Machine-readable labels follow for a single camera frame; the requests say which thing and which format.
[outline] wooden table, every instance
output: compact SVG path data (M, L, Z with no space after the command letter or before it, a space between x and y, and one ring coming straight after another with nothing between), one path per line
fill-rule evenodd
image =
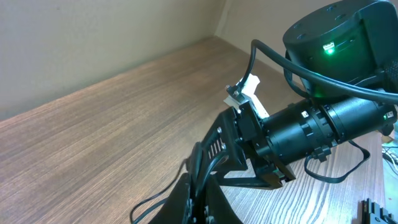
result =
M2 121L0 223L127 223L133 205L171 181L226 108L224 87L247 62L247 54L211 38ZM270 114L300 100L263 63L254 73ZM292 164L297 180L281 189L224 192L244 223L357 222L360 200L384 205L384 182L380 136L356 141L372 157L342 184L309 177L299 161ZM310 169L336 177L361 159L344 144Z

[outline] thick black cable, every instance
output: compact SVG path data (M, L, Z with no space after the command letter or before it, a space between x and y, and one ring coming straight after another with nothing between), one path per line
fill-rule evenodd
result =
M289 53L286 51L285 53L285 58L287 60L290 60L290 56ZM291 87L291 89L297 93L299 96L303 97L303 98L310 98L310 95L306 92L303 91L302 89L300 89L294 82L293 82L293 73L289 70L287 70L286 68L284 68L284 76L286 79L287 84L289 84L289 86Z
M325 86L328 88L333 88L336 91L340 91L342 95L354 96L365 100L383 102L391 105L398 105L398 94L381 92L377 90L370 90L367 88L350 85L345 82L334 80L332 78L325 77L318 73L309 71L306 68L298 66L292 63L291 61L287 60L286 58L284 58L283 56L279 55L277 52L272 50L270 47L268 47L266 44L256 39L252 40L251 42L251 54L250 54L249 65L246 70L246 73L242 78L242 81L239 82L238 84L240 87L244 85L252 70L252 67L254 65L254 59L256 58L256 49L259 49L262 53L264 53L271 60L273 60L275 63L282 66L286 70L314 84Z
M168 184L168 186L166 186L166 187L165 187L163 190L161 190L159 193L157 193L157 194L155 194L155 195L153 195L153 196L151 196L151 197L149 197L149 198L147 198L147 199L141 201L141 202L138 203L136 206L134 206L134 208L132 208L132 210L131 210L131 212L130 212L130 222L131 222L131 223L134 223L134 224L135 224L135 223L138 223L138 222L139 222L138 219L137 219L137 220L134 220L133 217L132 217L134 211L135 211L138 207L140 207L141 205L143 205L143 204L149 202L150 200L153 200L153 199L159 197L159 196L162 195L164 192L166 192L166 191L175 183L175 181L178 179L178 177L180 176L181 170L182 170L182 168L184 167L184 165L185 165L186 163L187 163L187 159L184 159L184 160L182 161L180 167L178 168L177 175L175 175L174 179L171 181L171 183ZM160 203L161 201L159 201L159 202L157 202L157 203L155 204L155 205L157 205L156 207L158 207L158 206L160 206L160 205L163 204L163 203ZM153 209L156 208L156 207L154 207L154 208L152 208L152 207L150 207L150 208L148 208L146 211L144 211L144 213L142 213L142 215L140 215L139 218L143 219L148 213L150 213Z
M338 183L341 183L342 181L344 181L344 180L348 177L348 175L349 175L350 173L354 172L354 170L356 170L359 166L361 166L365 161L367 161L367 160L371 157L371 154L370 154L370 152L369 152L368 150L362 148L361 146L359 146L358 144L356 144L356 143L355 143L354 141L352 141L352 140L349 140L348 142L349 142L351 145L353 145L354 147L357 147L359 150L361 150L361 152L363 153L363 160L362 160L358 165L356 165L354 168L352 168L350 171L348 171L345 175L342 175L341 177L325 177L325 176L316 174L316 173L314 173L314 172L312 172L312 171L309 171L308 168L307 168L307 165L308 165L309 160L312 159L312 156L308 156L307 158L305 158L305 161L304 161L304 171L305 171L309 176L311 176L311 177L313 177L313 178L315 178L315 179L317 179L317 180L320 180L320 181L322 181L322 182L326 182L326 183L330 183L330 184L338 184Z

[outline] brown wood surface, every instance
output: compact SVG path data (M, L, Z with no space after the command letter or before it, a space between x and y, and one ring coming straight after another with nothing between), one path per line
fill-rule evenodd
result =
M133 205L171 181L226 108L224 86L247 62L207 39L0 122L0 223L128 223ZM257 62L253 73L270 114L300 100L268 66ZM223 189L244 223L356 222L360 200L384 205L381 138L356 141L372 157L342 184L310 178L299 161L297 180L281 189ZM348 144L333 152L310 169L335 177L362 158Z

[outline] white plastic part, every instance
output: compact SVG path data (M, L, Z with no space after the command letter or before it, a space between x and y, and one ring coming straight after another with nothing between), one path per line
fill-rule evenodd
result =
M235 107L237 110L239 109L239 106L247 101L251 101L253 106L256 109L257 115L261 118L268 118L269 114L266 111L266 109L263 107L257 96L254 94L256 91L257 85L260 83L260 79L255 76L250 74L248 77L248 80L246 81L245 85L243 86L242 89L242 95L244 97L244 101L238 102L232 96L229 96L224 100L224 102L229 105Z

